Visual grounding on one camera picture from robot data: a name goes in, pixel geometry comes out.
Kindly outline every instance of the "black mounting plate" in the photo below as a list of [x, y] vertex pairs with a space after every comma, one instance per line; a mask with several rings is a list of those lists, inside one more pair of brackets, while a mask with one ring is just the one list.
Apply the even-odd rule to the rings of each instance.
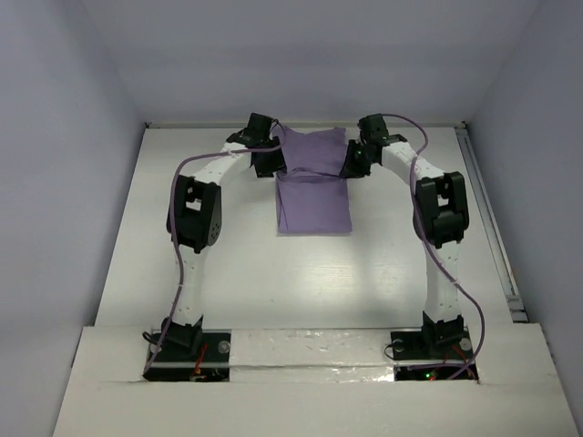
[[[152, 366], [144, 373], [147, 381], [213, 382], [229, 380], [230, 332], [202, 333], [202, 344], [207, 345], [199, 373], [194, 373], [196, 360], [191, 356], [161, 350]], [[150, 347], [148, 359], [154, 346]]]
[[[464, 353], [465, 358], [469, 360], [474, 355], [474, 351], [471, 348], [472, 343], [470, 342], [470, 335], [467, 330], [464, 330], [464, 337], [460, 342], [470, 345], [469, 351], [465, 351], [460, 344], [456, 344], [457, 348]], [[454, 350], [454, 345], [438, 350], [428, 348], [421, 330], [391, 331], [391, 344], [393, 345], [393, 358], [395, 361], [443, 361], [446, 358], [449, 360], [461, 359]]]

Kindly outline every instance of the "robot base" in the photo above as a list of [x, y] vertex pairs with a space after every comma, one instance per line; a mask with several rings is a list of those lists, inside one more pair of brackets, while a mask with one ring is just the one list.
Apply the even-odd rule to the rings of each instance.
[[[147, 381], [216, 382], [229, 380], [230, 332], [202, 332], [196, 355], [162, 349], [144, 373]], [[148, 359], [154, 345], [150, 345]]]
[[395, 361], [469, 360], [474, 355], [462, 316], [433, 322], [424, 313], [420, 330], [391, 332], [391, 345]]

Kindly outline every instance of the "red wire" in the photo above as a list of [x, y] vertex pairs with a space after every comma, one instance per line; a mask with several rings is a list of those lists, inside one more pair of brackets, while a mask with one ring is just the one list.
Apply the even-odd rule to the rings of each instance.
[[200, 350], [200, 356], [197, 358], [197, 362], [194, 364], [194, 370], [190, 374], [190, 377], [193, 377], [200, 373], [199, 366], [202, 363], [202, 360], [204, 360], [204, 354], [207, 352], [208, 347], [209, 345], [207, 343], [204, 343], [204, 345], [202, 346], [202, 349]]

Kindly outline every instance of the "black bracket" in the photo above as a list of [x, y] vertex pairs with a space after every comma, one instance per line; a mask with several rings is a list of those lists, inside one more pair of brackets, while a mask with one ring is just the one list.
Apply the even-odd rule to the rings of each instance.
[[[456, 356], [454, 346], [467, 339], [469, 334], [464, 328], [464, 318], [459, 315], [455, 320], [433, 322], [424, 313], [420, 330], [397, 330], [391, 332], [393, 358], [396, 361], [444, 360]], [[466, 352], [469, 359], [472, 351]]]
[[407, 141], [400, 134], [389, 135], [383, 115], [374, 114], [358, 120], [360, 142], [350, 140], [340, 178], [364, 178], [371, 174], [372, 164], [381, 164], [383, 147]]
[[[174, 192], [174, 219], [180, 245], [200, 253], [207, 246], [215, 244], [222, 226], [220, 186], [212, 182], [199, 182], [193, 177], [179, 176]], [[169, 215], [166, 229], [170, 232]]]
[[[161, 329], [167, 321], [162, 321]], [[144, 332], [142, 336], [150, 343], [150, 360], [160, 333]], [[202, 317], [194, 325], [171, 321], [159, 353], [144, 378], [148, 381], [227, 381], [229, 357], [230, 332], [204, 331]]]
[[[247, 127], [241, 132], [227, 138], [228, 143], [239, 143], [246, 148], [273, 148], [280, 144], [280, 139], [270, 138], [271, 125], [275, 120], [261, 114], [251, 113]], [[276, 171], [285, 171], [283, 152], [252, 153], [251, 165], [255, 167], [258, 178], [272, 178]]]
[[[447, 203], [439, 205], [439, 199]], [[415, 185], [415, 199], [427, 239], [440, 249], [449, 241], [461, 241], [470, 224], [464, 177], [458, 171], [440, 178], [422, 178]], [[420, 229], [415, 226], [419, 235]]]

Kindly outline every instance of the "cable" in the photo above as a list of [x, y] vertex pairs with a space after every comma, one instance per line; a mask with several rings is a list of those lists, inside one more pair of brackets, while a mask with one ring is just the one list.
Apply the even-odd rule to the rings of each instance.
[[[456, 373], [451, 375], [449, 378], [447, 378], [448, 380], [454, 380], [459, 375], [461, 375], [464, 371], [470, 370], [470, 366], [472, 364], [474, 364], [474, 362], [476, 361], [477, 354], [480, 353], [480, 351], [482, 350], [482, 346], [484, 345], [484, 337], [486, 335], [486, 318], [484, 317], [484, 312], [482, 311], [482, 307], [480, 307], [480, 304], [477, 303], [477, 301], [467, 291], [464, 290], [464, 287], [462, 287], [462, 285], [459, 282], [457, 282], [457, 280], [449, 273], [449, 271], [447, 271], [447, 269], [441, 265], [441, 263], [439, 262], [439, 259], [437, 259], [437, 256], [433, 252], [433, 249], [431, 247], [431, 243], [429, 242], [429, 240], [427, 239], [427, 236], [423, 232], [421, 213], [419, 211], [419, 206], [417, 205], [417, 201], [415, 199], [415, 189], [414, 189], [415, 171], [414, 171], [414, 169], [415, 169], [415, 165], [417, 164], [417, 159], [419, 159], [419, 156], [421, 155], [421, 153], [423, 153], [423, 151], [429, 145], [429, 136], [427, 136], [427, 132], [425, 132], [425, 129], [423, 129], [423, 127], [421, 125], [419, 125], [416, 121], [412, 120], [409, 117], [400, 116], [398, 114], [383, 114], [383, 117], [400, 118], [400, 119], [406, 121], [407, 123], [411, 123], [417, 129], [419, 129], [419, 131], [423, 134], [424, 143], [418, 150], [415, 151], [415, 157], [413, 158], [413, 161], [411, 161], [411, 169], [409, 170], [409, 192], [411, 194], [411, 201], [413, 203], [413, 214], [414, 214], [415, 224], [416, 224], [418, 229], [422, 230], [421, 232], [419, 232], [419, 234], [421, 236], [421, 241], [423, 242], [425, 249], [427, 250], [427, 253], [429, 253], [429, 256], [431, 257], [431, 259], [433, 260], [435, 265], [441, 270], [441, 272], [444, 274], [444, 276], [447, 279], [449, 279], [450, 282], [452, 282], [454, 284], [454, 286], [459, 290], [459, 292], [462, 293], [466, 299], [468, 299], [470, 302], [472, 302], [472, 304], [476, 307], [478, 315], [480, 316], [481, 332], [480, 332], [480, 340], [477, 343], [476, 351], [474, 352], [474, 355], [472, 355], [472, 357], [465, 364], [459, 365], [459, 366], [461, 366], [461, 369], [459, 371], [457, 371]], [[458, 366], [458, 364], [448, 364], [447, 366], [454, 366], [454, 365]], [[427, 369], [426, 367], [417, 367], [417, 366], [413, 366], [413, 368], [415, 368], [415, 369]]]
[[[176, 185], [178, 183], [179, 180], [179, 176], [180, 176], [180, 171], [184, 168], [184, 166], [186, 166], [188, 163], [193, 162], [193, 161], [198, 161], [200, 159], [206, 159], [206, 158], [222, 158], [222, 157], [227, 157], [233, 153], [236, 154], [243, 154], [243, 153], [270, 153], [270, 152], [275, 152], [279, 149], [281, 149], [281, 147], [283, 146], [283, 143], [285, 143], [285, 129], [283, 129], [283, 127], [280, 124], [280, 121], [276, 118], [272, 121], [272, 123], [276, 126], [280, 126], [281, 127], [281, 131], [283, 132], [283, 142], [281, 142], [278, 146], [276, 147], [270, 147], [270, 148], [241, 148], [241, 149], [237, 149], [237, 150], [230, 150], [228, 152], [215, 152], [215, 153], [205, 153], [202, 155], [197, 155], [194, 157], [190, 157], [190, 158], [186, 158], [184, 159], [182, 162], [180, 162], [179, 166], [176, 168], [176, 171], [174, 172], [174, 178], [172, 179], [172, 184], [170, 187], [170, 208], [169, 208], [169, 218], [170, 218], [170, 235], [172, 237], [172, 245], [174, 246], [174, 253], [176, 254], [176, 258], [179, 262], [179, 285], [178, 288], [176, 290], [176, 294], [174, 296], [174, 300], [172, 301], [172, 306], [170, 307], [170, 313], [168, 315], [168, 318], [166, 319], [166, 323], [164, 323], [164, 326], [162, 327], [162, 332], [160, 333], [160, 336], [158, 338], [158, 342], [156, 342], [156, 347], [154, 348], [154, 351], [152, 352], [152, 356], [149, 358], [148, 362], [146, 363], [146, 366], [144, 367], [144, 373], [146, 373], [147, 371], [149, 371], [149, 369], [152, 367], [152, 364], [154, 363], [154, 361], [156, 360], [156, 357], [158, 356], [160, 350], [162, 349], [162, 343], [164, 342], [164, 339], [166, 338], [166, 335], [168, 334], [168, 329], [170, 328], [170, 323], [172, 322], [172, 318], [174, 317], [174, 313], [176, 312], [176, 308], [179, 305], [179, 299], [180, 299], [180, 295], [182, 294], [182, 288], [184, 287], [184, 264], [182, 262], [182, 254], [180, 254], [180, 249], [179, 249], [179, 243], [178, 243], [178, 237], [177, 237], [177, 232], [176, 232], [176, 218], [174, 217], [174, 195], [176, 192]], [[146, 341], [148, 341], [149, 343], [153, 344], [151, 335], [149, 335], [148, 333], [146, 333], [146, 335], [142, 334], [142, 337], [144, 337], [144, 339]]]

